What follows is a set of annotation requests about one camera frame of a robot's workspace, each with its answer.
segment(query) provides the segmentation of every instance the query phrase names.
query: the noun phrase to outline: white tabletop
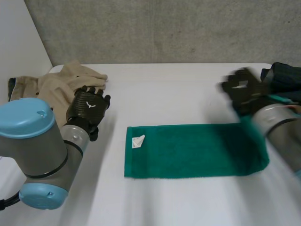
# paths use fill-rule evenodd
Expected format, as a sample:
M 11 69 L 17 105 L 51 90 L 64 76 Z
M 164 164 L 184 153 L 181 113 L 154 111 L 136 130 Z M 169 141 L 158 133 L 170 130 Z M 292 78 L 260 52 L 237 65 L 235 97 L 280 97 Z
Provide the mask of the white tabletop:
M 301 225 L 301 183 L 269 144 L 269 166 L 248 177 L 134 180 L 123 176 L 128 126 L 235 122 L 229 101 L 216 84 L 238 68 L 248 66 L 259 75 L 270 65 L 87 66 L 109 76 L 105 94 L 111 95 L 111 106 L 98 140 L 85 152 L 68 199 L 57 210 L 36 210 L 20 202 L 0 213 L 0 225 Z M 1 198 L 17 191 L 23 180 L 13 160 L 0 160 Z

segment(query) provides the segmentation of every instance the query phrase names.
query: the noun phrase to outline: beige garment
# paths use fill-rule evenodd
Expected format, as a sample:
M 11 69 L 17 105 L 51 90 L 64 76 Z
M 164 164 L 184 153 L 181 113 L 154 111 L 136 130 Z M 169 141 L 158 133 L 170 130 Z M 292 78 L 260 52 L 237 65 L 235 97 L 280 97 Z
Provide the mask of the beige garment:
M 25 97 L 45 100 L 53 108 L 57 125 L 61 128 L 66 123 L 66 111 L 74 98 L 75 90 L 82 86 L 94 86 L 96 91 L 105 89 L 107 79 L 107 75 L 73 61 L 64 65 L 58 73 L 49 73 L 40 78 L 17 77 L 11 100 Z

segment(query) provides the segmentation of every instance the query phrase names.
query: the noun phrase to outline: towel tag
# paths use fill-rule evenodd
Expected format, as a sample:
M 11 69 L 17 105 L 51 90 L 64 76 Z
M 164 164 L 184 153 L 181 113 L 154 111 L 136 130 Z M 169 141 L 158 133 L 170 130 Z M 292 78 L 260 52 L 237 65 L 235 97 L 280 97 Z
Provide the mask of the towel tag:
M 133 137 L 132 138 L 132 148 L 141 147 L 144 138 L 145 138 L 145 135 L 142 135 L 141 137 Z

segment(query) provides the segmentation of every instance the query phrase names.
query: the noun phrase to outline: dark blue cloth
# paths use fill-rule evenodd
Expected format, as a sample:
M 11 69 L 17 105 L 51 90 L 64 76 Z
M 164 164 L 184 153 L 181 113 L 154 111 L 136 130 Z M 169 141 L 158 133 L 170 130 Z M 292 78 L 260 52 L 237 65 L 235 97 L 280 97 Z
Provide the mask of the dark blue cloth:
M 301 103 L 301 68 L 283 63 L 273 63 L 262 69 L 261 81 L 268 82 L 272 94 Z

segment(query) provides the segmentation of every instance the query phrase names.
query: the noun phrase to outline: gray wall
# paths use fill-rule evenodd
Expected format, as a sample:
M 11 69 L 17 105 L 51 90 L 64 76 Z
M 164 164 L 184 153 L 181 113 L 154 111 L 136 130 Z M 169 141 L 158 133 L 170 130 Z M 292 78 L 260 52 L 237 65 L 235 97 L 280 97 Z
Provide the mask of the gray wall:
M 300 0 L 25 0 L 53 65 L 301 66 Z

